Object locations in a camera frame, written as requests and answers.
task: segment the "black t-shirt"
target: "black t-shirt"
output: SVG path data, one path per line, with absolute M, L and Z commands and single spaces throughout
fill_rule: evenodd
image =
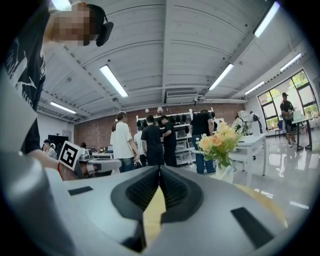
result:
M 48 23 L 49 1 L 40 7 L 12 42 L 5 57 L 4 66 L 11 85 L 37 111 L 40 95 L 46 79 L 43 38 Z M 22 146 L 25 154 L 40 150 L 38 122 L 31 126 Z
M 206 134 L 210 136 L 208 120 L 213 119 L 210 112 L 198 113 L 193 117 L 190 125 L 192 125 L 192 135 Z
M 294 111 L 294 106 L 289 100 L 286 100 L 285 102 L 284 101 L 281 102 L 280 109 L 281 111 L 285 111 L 285 112 L 288 112 L 289 110 Z
M 154 124 L 148 125 L 142 131 L 141 140 L 146 141 L 147 147 L 162 147 L 160 138 L 162 133 L 159 127 Z
M 163 138 L 163 144 L 164 146 L 175 146 L 177 144 L 176 140 L 176 130 L 172 122 L 167 122 L 164 127 L 164 133 L 167 131 L 171 131 L 171 134 L 167 137 Z

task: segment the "wooden surface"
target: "wooden surface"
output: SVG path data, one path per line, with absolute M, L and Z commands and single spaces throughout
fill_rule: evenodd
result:
M 288 224 L 285 219 L 285 215 L 281 211 L 281 209 L 276 206 L 276 204 L 265 195 L 254 191 L 251 188 L 246 186 L 235 184 L 235 186 L 242 190 L 243 192 L 247 193 L 255 200 L 257 200 L 260 204 L 262 204 L 267 210 L 272 212 L 283 225 L 287 228 Z M 144 226 L 144 233 L 146 244 L 149 246 L 152 241 L 156 238 L 156 236 L 161 231 L 161 214 L 166 211 L 165 205 L 165 198 L 164 194 L 160 187 L 158 187 L 157 191 L 155 192 L 151 202 L 149 203 L 148 207 L 145 209 L 143 213 L 143 226 Z

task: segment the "ceiling light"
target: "ceiling light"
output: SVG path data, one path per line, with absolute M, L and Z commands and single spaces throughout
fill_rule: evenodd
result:
M 209 91 L 213 90 L 221 81 L 224 79 L 224 77 L 229 73 L 230 70 L 234 67 L 233 64 L 229 63 L 228 66 L 224 69 L 224 71 L 221 73 L 221 75 L 217 78 L 217 80 L 214 81 L 214 83 L 209 88 Z
M 276 15 L 278 9 L 280 7 L 280 4 L 278 2 L 274 2 L 270 10 L 268 11 L 267 15 L 264 17 L 263 21 L 260 23 L 258 28 L 254 31 L 255 36 L 258 38 L 263 33 L 263 31 L 266 29 L 270 21 L 273 19 L 273 17 Z
M 71 7 L 69 0 L 52 0 L 54 7 L 57 10 L 65 11 Z
M 292 60 L 290 60 L 287 64 L 285 64 L 282 68 L 280 68 L 280 71 L 284 71 L 287 67 L 289 67 L 292 63 L 294 63 L 297 59 L 301 57 L 301 53 L 298 53 Z
M 102 74 L 105 76 L 106 79 L 112 84 L 112 86 L 117 90 L 117 92 L 123 97 L 126 98 L 128 97 L 128 94 L 126 91 L 123 89 L 123 87 L 120 85 L 118 80 L 116 79 L 115 75 L 111 72 L 110 68 L 105 65 L 103 67 L 100 67 L 100 71 Z
M 64 107 L 64 106 L 61 106 L 61 105 L 59 105 L 59 104 L 57 104 L 57 103 L 55 103 L 55 102 L 53 102 L 53 101 L 50 103 L 50 105 L 55 106 L 55 107 L 57 107 L 57 108 L 59 108 L 59 109 L 68 111 L 68 112 L 70 112 L 70 113 L 72 113 L 72 114 L 75 114 L 75 113 L 76 113 L 76 111 L 73 111 L 73 110 L 71 110 L 71 109 L 69 109 L 69 108 L 66 108 L 66 107 Z
M 251 88 L 250 90 L 248 90 L 245 95 L 248 95 L 249 93 L 251 93 L 252 91 L 254 91 L 255 89 L 257 89 L 258 87 L 262 86 L 265 82 L 261 81 L 260 83 L 258 83 L 255 87 Z

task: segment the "chair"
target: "chair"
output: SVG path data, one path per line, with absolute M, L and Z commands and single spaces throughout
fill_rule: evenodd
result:
M 279 134 L 279 139 L 281 139 L 281 131 L 283 132 L 283 135 L 285 135 L 285 132 L 284 132 L 284 129 L 283 129 L 283 121 L 282 120 L 280 120 L 279 122 L 278 122 L 278 129 L 275 129 L 274 130 L 274 133 L 275 133 L 275 139 L 277 139 L 277 132 L 278 132 L 278 134 Z

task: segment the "flower bouquet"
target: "flower bouquet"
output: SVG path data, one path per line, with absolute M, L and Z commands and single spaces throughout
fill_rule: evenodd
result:
M 216 160 L 216 177 L 229 183 L 233 182 L 233 167 L 229 152 L 234 150 L 242 137 L 242 129 L 235 131 L 225 122 L 220 124 L 220 129 L 213 135 L 203 134 L 197 142 L 197 154 L 204 155 L 204 160 Z

